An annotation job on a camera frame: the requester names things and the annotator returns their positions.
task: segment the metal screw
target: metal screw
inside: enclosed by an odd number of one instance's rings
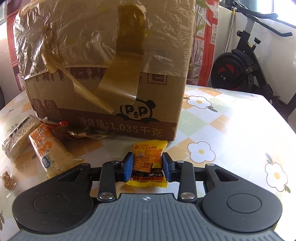
[[[113,193],[103,192],[99,194],[99,198],[103,200],[110,200],[114,197]]]
[[[184,200],[191,200],[195,198],[195,195],[192,192],[183,192],[181,193],[181,198]]]

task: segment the gray gripper base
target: gray gripper base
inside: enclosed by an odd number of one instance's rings
[[[41,235],[21,230],[11,241],[283,241],[272,230],[257,234],[224,231],[207,221],[194,204],[173,194],[122,194],[99,204],[70,231]]]

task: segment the brown cardboard box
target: brown cardboard box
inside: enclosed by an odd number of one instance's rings
[[[96,89],[106,69],[69,68],[88,90]],[[74,92],[69,78],[61,71],[43,73],[25,81],[25,88],[39,117],[51,121],[68,121],[101,131],[149,139],[175,138],[186,78],[141,73],[136,102],[122,105],[112,115]]]
[[[145,8],[145,17],[131,14],[135,15],[135,21],[119,21],[119,9],[126,4]],[[20,75],[34,110],[39,117],[47,116],[56,122],[68,121],[124,135],[174,140],[191,55],[194,5],[195,0],[32,0],[16,16],[14,34]],[[137,22],[144,27],[135,27]],[[118,26],[127,28],[118,31]],[[140,32],[142,39],[139,39],[143,43],[131,37]],[[120,38],[124,38],[128,49],[122,50],[123,42],[118,48],[118,33],[122,34]],[[117,101],[117,109],[112,114],[106,114],[93,102],[85,100],[85,96],[77,95],[73,82],[62,71],[47,72],[41,57],[51,55],[87,90],[98,91],[107,67],[112,69],[118,50],[137,55],[142,63],[133,78],[127,78],[127,73],[133,71],[123,68],[126,59],[121,59],[113,68],[120,77],[115,78],[117,85],[110,89],[136,96],[136,101],[123,102],[113,95],[103,96]],[[135,70],[134,63],[139,62],[131,63],[129,69]],[[122,91],[132,86],[126,85],[127,80],[137,84],[138,78],[138,89],[133,88],[136,94]],[[107,74],[104,80],[113,83]]]

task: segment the panda ear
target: panda ear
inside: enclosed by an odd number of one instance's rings
[[[155,108],[155,103],[153,100],[147,100],[146,101],[146,105],[150,108],[150,109],[154,109]]]

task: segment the floral tablecloth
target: floral tablecloth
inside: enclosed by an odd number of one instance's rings
[[[0,111],[1,141],[28,114],[34,114],[26,92],[22,92]],[[65,146],[77,157],[87,159],[92,167],[110,160],[122,160],[137,138],[111,135],[102,140],[67,140]],[[254,94],[186,86],[182,112],[175,141],[166,151],[173,160],[186,160],[196,167],[215,163],[279,197],[283,214],[275,231],[286,241],[294,241],[296,200],[296,134],[276,110]],[[40,161],[28,146],[13,166],[0,152],[0,171],[8,167],[22,192],[46,180]],[[91,195],[96,196],[98,182]],[[175,195],[178,183],[168,188],[136,188],[117,183],[118,193],[167,193]],[[197,182],[202,197],[203,185]],[[11,213],[15,195],[6,198],[0,185],[0,239],[8,240],[18,231]]]

